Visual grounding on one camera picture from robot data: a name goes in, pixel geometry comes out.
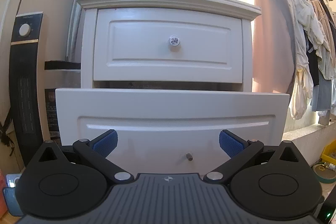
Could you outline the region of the metal drawer knob stud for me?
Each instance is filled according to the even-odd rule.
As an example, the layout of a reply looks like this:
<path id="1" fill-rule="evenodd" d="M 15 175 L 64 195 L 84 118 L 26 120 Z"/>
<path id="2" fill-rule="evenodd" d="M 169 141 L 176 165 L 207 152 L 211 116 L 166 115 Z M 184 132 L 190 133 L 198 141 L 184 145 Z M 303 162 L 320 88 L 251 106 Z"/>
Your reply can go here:
<path id="1" fill-rule="evenodd" d="M 183 153 L 180 156 L 180 161 L 193 161 L 194 157 L 193 154 L 190 152 Z"/>

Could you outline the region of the white drawer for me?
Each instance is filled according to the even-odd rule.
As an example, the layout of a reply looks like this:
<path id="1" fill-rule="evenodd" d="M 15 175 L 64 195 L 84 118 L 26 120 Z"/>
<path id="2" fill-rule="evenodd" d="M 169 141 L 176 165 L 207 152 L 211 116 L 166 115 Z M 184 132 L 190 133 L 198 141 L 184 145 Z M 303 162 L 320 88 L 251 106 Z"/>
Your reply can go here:
<path id="1" fill-rule="evenodd" d="M 64 88 L 55 94 L 61 143 L 116 130 L 108 160 L 131 174 L 204 175 L 228 160 L 219 146 L 222 130 L 278 145 L 289 104 L 280 93 Z M 180 161 L 186 152 L 193 161 Z"/>
<path id="2" fill-rule="evenodd" d="M 169 47 L 179 37 L 178 50 Z M 96 81 L 243 81 L 242 22 L 176 9 L 102 9 L 94 42 Z"/>

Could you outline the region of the floral ceramic drawer knob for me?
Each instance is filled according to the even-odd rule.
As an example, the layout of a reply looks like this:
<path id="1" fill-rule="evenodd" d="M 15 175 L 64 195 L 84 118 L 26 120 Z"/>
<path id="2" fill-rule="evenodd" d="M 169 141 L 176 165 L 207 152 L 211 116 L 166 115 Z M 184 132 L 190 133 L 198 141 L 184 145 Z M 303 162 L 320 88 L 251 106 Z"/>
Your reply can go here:
<path id="1" fill-rule="evenodd" d="M 180 45 L 181 45 L 181 41 L 180 41 L 179 37 L 177 37 L 175 35 L 171 35 L 169 37 L 168 43 L 169 43 L 169 47 L 171 49 L 174 49 L 174 50 L 178 50 Z"/>

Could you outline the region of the green tape roll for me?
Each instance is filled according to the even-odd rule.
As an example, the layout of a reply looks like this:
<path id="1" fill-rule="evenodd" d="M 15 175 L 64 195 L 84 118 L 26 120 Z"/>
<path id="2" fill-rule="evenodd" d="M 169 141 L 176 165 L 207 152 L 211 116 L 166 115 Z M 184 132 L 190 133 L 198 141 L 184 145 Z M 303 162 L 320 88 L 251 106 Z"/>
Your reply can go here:
<path id="1" fill-rule="evenodd" d="M 332 184 L 335 182 L 335 170 L 329 169 L 325 162 L 317 162 L 311 168 L 318 178 L 319 182 Z"/>

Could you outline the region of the yellow plastic bin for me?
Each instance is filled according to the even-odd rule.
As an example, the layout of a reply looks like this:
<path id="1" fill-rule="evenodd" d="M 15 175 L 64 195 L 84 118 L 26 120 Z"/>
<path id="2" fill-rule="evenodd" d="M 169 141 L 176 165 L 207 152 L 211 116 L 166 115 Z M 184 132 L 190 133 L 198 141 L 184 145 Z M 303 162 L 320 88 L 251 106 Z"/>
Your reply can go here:
<path id="1" fill-rule="evenodd" d="M 321 160 L 324 165 L 331 170 L 336 168 L 336 140 L 333 140 L 330 144 L 326 145 L 321 154 Z"/>

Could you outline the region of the smartphone on floor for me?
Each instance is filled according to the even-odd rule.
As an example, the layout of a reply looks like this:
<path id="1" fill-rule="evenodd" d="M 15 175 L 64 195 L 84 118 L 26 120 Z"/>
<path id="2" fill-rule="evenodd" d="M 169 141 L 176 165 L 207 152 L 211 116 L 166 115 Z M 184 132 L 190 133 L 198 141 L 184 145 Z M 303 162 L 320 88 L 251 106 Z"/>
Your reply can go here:
<path id="1" fill-rule="evenodd" d="M 15 188 L 5 187 L 3 188 L 3 196 L 5 199 L 5 204 L 7 206 L 8 212 L 15 217 L 22 217 L 24 214 L 17 202 L 15 196 Z"/>

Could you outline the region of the white wooden nightstand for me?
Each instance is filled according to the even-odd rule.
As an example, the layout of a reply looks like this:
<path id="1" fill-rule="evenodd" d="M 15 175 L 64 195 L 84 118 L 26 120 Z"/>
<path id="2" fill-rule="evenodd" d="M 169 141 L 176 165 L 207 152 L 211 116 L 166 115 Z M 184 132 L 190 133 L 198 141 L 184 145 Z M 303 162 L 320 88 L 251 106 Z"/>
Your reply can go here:
<path id="1" fill-rule="evenodd" d="M 85 11 L 81 86 L 101 82 L 231 84 L 252 90 L 251 23 L 238 0 L 76 0 Z"/>

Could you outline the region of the black tower heater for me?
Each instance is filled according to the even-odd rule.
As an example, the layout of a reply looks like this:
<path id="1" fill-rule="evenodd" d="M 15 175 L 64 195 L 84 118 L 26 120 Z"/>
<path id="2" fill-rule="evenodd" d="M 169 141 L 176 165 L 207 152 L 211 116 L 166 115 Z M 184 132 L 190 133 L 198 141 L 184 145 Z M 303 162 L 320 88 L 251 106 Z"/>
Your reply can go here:
<path id="1" fill-rule="evenodd" d="M 37 91 L 37 59 L 42 19 L 42 12 L 17 15 L 10 44 L 11 115 L 24 165 L 28 165 L 43 143 Z"/>

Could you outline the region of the hanging clothes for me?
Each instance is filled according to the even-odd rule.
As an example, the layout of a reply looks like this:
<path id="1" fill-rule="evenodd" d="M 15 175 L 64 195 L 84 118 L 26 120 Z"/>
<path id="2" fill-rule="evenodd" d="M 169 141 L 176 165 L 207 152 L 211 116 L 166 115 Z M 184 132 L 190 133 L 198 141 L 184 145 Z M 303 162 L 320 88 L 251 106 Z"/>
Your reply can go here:
<path id="1" fill-rule="evenodd" d="M 316 115 L 327 126 L 335 114 L 335 0 L 288 3 L 296 58 L 289 114 L 295 123 Z"/>

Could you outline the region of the grey curtain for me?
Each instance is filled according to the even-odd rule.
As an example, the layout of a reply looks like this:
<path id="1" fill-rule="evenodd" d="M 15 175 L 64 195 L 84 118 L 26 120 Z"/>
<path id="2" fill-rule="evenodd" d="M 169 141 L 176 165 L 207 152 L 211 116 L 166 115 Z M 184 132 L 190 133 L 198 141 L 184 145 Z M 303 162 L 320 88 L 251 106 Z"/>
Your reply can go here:
<path id="1" fill-rule="evenodd" d="M 262 26 L 266 28 L 266 71 L 272 92 L 291 95 L 295 78 L 295 34 L 289 0 L 270 0 L 262 7 Z"/>

